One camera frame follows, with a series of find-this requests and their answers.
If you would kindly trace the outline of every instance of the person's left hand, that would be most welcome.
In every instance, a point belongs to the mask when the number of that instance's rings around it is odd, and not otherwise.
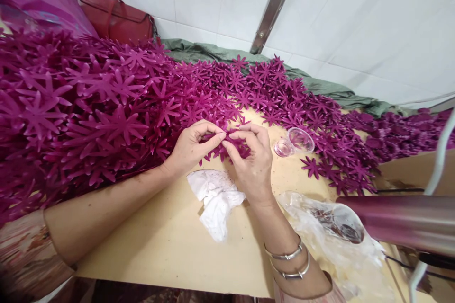
[[[215,133],[207,142],[199,143],[203,136]],[[211,150],[218,147],[226,133],[217,125],[200,120],[184,129],[177,140],[174,151],[161,165],[171,176],[181,176],[191,170]]]

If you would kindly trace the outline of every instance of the white cable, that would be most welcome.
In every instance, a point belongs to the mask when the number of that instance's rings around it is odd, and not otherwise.
[[[433,168],[433,174],[431,179],[428,182],[427,188],[423,192],[424,195],[433,195],[436,186],[441,179],[442,172],[444,170],[444,160],[446,158],[446,149],[449,142],[450,134],[455,127],[455,108],[452,109],[449,119],[446,122],[446,125],[439,136],[439,141],[437,142],[436,148],[436,160],[435,166]]]
[[[420,283],[425,271],[427,270],[428,265],[424,262],[417,263],[416,269],[412,273],[411,278],[409,279],[409,302],[416,303],[416,290],[417,285]]]
[[[431,98],[419,99],[419,100],[415,100],[415,101],[411,101],[411,102],[397,103],[395,105],[401,105],[402,106],[402,105],[406,105],[406,104],[425,103],[425,102],[429,102],[429,101],[436,100],[436,99],[443,99],[443,98],[446,98],[446,97],[449,97],[449,96],[452,96],[452,95],[455,95],[455,91],[446,93],[444,95],[431,97]]]
[[[442,177],[442,172],[444,171],[444,161],[446,158],[446,149],[449,142],[450,134],[455,128],[455,108],[452,109],[449,119],[446,122],[446,125],[439,136],[439,141],[437,142],[436,148],[436,160],[435,166],[433,168],[433,174],[431,179],[428,182],[427,188],[423,192],[424,195],[433,195],[436,187]],[[422,261],[417,263],[416,269],[412,273],[411,278],[409,279],[409,302],[416,303],[416,289],[417,285],[422,280],[422,277],[425,275],[428,265]]]

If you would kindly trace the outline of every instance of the forearm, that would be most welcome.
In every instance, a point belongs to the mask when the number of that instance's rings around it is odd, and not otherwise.
[[[299,245],[299,237],[291,227],[275,200],[269,205],[254,205],[251,207],[258,219],[265,247],[273,254],[285,255],[293,253]],[[291,260],[272,259],[275,267],[286,273],[302,271],[307,262],[307,252],[298,254]],[[275,281],[287,294],[298,298],[312,298],[326,294],[331,289],[331,283],[322,272],[319,264],[311,257],[310,267],[303,279],[284,279],[276,271]]]
[[[171,181],[158,167],[46,209],[57,252],[68,265],[76,263]]]

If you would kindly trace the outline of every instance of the clear plastic cup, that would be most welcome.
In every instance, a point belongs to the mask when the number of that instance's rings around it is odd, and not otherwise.
[[[300,128],[291,128],[285,137],[279,140],[274,148],[280,157],[288,157],[297,153],[312,153],[314,141],[308,133]]]

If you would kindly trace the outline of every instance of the red leather handbag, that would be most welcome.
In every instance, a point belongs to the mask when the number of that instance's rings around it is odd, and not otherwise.
[[[155,38],[161,45],[155,20],[150,14],[122,0],[79,0],[82,10],[100,37],[121,43]]]

